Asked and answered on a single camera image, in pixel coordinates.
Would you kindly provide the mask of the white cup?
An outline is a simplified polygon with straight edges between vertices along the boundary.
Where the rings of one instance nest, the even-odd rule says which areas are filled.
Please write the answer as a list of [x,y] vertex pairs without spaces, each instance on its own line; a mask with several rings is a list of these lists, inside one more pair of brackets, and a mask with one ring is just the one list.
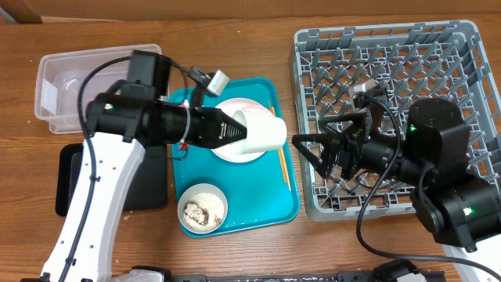
[[232,118],[247,130],[244,139],[230,144],[235,154],[253,154],[278,150],[287,140],[287,126],[283,119],[269,114],[236,111]]

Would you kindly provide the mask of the wooden chopstick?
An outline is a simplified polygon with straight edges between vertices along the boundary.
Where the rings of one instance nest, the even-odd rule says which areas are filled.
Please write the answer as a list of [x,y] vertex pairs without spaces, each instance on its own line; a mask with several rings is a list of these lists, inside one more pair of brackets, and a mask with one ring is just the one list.
[[[276,116],[275,108],[271,104],[270,101],[268,101],[268,106],[269,106],[269,110],[271,111],[271,113],[274,116]],[[282,174],[283,174],[283,181],[287,184],[288,189],[290,189],[290,180],[289,180],[289,176],[288,176],[287,163],[286,163],[286,159],[285,159],[282,147],[280,147],[278,149],[278,155],[279,155],[279,162],[280,162],[280,166],[281,166],[281,170],[282,170]]]
[[282,147],[280,149],[278,149],[278,155],[279,155],[279,162],[280,162],[282,173],[283,173],[283,181],[287,184],[288,190],[291,191],[287,163],[286,163],[285,154],[284,154]]

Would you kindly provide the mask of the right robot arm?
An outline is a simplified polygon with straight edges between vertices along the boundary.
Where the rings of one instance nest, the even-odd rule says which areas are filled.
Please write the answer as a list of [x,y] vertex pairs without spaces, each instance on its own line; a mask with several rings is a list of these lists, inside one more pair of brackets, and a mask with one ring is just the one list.
[[[359,170],[379,178],[364,200],[356,223],[359,243],[369,252],[396,262],[451,262],[467,281],[500,278],[500,195],[488,181],[467,170],[470,129],[458,106],[427,98],[408,112],[404,133],[395,117],[394,136],[379,133],[389,106],[377,98],[358,98],[356,114],[323,119],[323,125],[350,121],[344,131],[295,135],[293,145],[327,178],[334,167],[343,179]],[[449,248],[447,256],[411,255],[378,250],[362,236],[362,219],[385,179],[412,185],[416,216],[434,241]]]

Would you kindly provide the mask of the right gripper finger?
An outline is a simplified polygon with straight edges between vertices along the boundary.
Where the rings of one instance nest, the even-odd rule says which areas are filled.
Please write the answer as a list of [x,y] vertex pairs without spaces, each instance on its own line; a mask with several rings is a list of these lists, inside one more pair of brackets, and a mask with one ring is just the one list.
[[324,179],[333,170],[333,138],[327,134],[301,134],[292,137],[293,145]]
[[364,132],[366,129],[366,114],[354,113],[321,117],[319,119],[319,127],[325,133],[333,133],[340,136],[349,136]]

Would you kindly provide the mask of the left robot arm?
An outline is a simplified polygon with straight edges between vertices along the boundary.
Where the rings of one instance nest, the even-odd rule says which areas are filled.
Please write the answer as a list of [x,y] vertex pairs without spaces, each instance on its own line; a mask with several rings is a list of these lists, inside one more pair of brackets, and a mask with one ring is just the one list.
[[229,78],[180,67],[196,87],[188,106],[160,101],[170,70],[178,64],[155,52],[135,50],[102,64],[127,61],[124,80],[114,82],[87,105],[77,105],[85,141],[77,185],[58,242],[40,281],[109,281],[118,224],[128,190],[152,145],[185,143],[215,149],[244,139],[247,129],[222,110],[203,107],[204,96],[218,97]]

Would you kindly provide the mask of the pink plate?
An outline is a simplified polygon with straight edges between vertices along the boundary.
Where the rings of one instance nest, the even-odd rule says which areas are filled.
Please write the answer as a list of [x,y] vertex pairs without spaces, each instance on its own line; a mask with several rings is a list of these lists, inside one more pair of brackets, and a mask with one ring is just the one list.
[[[272,113],[260,103],[247,98],[232,98],[219,103],[216,108],[222,110],[225,114],[232,116],[237,110],[245,110],[250,112],[257,112],[272,116]],[[252,154],[237,154],[236,147],[228,144],[217,149],[212,150],[218,157],[225,161],[232,163],[246,163],[258,159],[265,152],[258,152]]]

